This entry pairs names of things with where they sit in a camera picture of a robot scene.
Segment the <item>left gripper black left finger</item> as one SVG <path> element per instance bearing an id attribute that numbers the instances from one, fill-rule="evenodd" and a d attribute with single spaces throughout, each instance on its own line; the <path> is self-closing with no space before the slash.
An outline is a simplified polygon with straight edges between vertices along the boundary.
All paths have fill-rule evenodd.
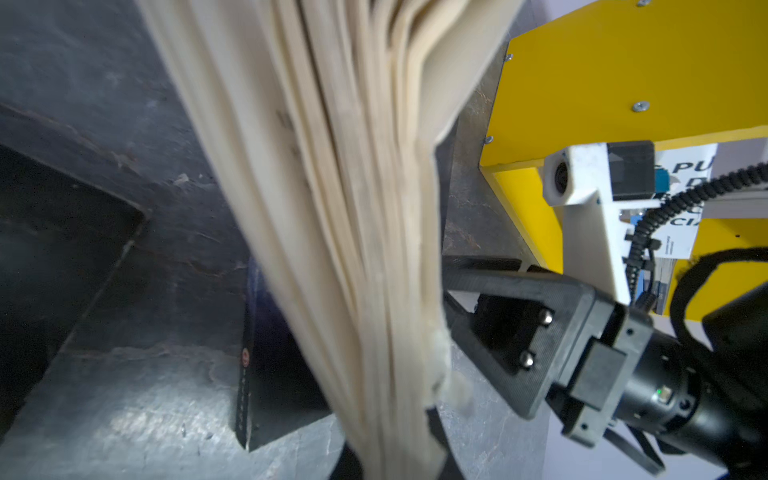
<path id="1" fill-rule="evenodd" d="M 355 452 L 345 443 L 329 480 L 362 480 L 363 469 Z"/>

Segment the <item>yellow pink blue bookshelf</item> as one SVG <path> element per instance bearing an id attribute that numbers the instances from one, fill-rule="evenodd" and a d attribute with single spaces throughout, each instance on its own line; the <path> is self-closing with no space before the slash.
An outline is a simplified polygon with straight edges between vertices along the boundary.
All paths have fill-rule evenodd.
<path id="1" fill-rule="evenodd" d="M 573 145 L 649 141 L 660 152 L 766 133 L 765 2 L 597 1 L 508 43 L 479 168 L 536 260 L 563 273 L 546 157 Z"/>

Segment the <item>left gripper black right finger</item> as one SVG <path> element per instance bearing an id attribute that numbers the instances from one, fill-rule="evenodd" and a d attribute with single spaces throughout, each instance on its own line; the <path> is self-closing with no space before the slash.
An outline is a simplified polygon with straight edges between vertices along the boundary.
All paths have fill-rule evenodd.
<path id="1" fill-rule="evenodd" d="M 443 469 L 438 477 L 439 480 L 464 480 L 464 475 L 453 455 L 450 443 L 446 435 L 440 414 L 437 408 L 427 411 L 430 432 L 442 447 L 445 453 Z"/>

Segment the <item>black book white characters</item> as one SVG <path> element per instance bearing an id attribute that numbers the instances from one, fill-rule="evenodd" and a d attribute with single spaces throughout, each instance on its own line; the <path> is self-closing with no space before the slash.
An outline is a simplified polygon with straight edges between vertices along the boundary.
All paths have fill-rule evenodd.
<path id="1" fill-rule="evenodd" d="M 331 411 L 255 259 L 245 293 L 234 432 L 252 452 Z"/>

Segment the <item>white Spanish text book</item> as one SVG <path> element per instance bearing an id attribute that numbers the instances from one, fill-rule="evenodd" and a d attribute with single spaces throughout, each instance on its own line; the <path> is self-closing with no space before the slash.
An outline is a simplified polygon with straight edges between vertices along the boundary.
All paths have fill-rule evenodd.
<path id="1" fill-rule="evenodd" d="M 708 144 L 657 152 L 656 166 L 667 172 L 670 183 L 662 201 L 707 182 L 717 147 L 717 144 Z M 660 242 L 655 253 L 659 258 L 680 260 L 692 255 L 703 207 L 695 200 L 677 204 L 669 220 L 653 233 L 653 238 Z"/>

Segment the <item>navy book with QR code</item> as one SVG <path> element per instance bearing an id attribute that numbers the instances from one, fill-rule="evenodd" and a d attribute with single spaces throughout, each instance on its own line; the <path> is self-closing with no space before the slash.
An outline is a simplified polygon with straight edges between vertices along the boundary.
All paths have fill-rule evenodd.
<path id="1" fill-rule="evenodd" d="M 516 1 L 142 1 L 267 283 L 367 479 L 435 479 L 471 397 L 443 310 L 438 144 Z"/>

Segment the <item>black book gold characters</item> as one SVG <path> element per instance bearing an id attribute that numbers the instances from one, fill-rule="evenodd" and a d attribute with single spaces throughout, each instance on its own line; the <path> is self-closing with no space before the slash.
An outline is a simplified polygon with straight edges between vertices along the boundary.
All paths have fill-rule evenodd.
<path id="1" fill-rule="evenodd" d="M 106 286 L 145 213 L 1 149 L 1 430 Z"/>

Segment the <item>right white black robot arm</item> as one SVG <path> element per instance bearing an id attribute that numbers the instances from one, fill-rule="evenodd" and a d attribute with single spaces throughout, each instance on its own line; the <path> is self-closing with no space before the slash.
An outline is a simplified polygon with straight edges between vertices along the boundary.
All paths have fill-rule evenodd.
<path id="1" fill-rule="evenodd" d="M 763 247 L 702 257 L 679 280 L 673 331 L 653 326 L 645 302 L 622 301 L 579 268 L 562 275 L 516 259 L 447 257 L 447 292 L 479 297 L 473 312 L 446 300 L 451 334 L 524 419 L 548 404 L 565 437 L 615 445 L 651 474 L 662 454 L 693 454 L 731 479 L 767 475 L 767 289 L 713 312 L 707 347 L 685 326 L 689 303 L 722 265 L 762 263 Z"/>

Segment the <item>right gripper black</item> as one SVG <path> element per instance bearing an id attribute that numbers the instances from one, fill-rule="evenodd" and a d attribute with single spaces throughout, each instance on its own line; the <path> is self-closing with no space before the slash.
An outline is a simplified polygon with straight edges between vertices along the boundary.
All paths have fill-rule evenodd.
<path id="1" fill-rule="evenodd" d="M 452 339 L 520 418 L 547 402 L 586 447 L 681 429 L 696 410 L 696 370 L 681 344 L 595 287 L 518 259 L 446 256 Z"/>

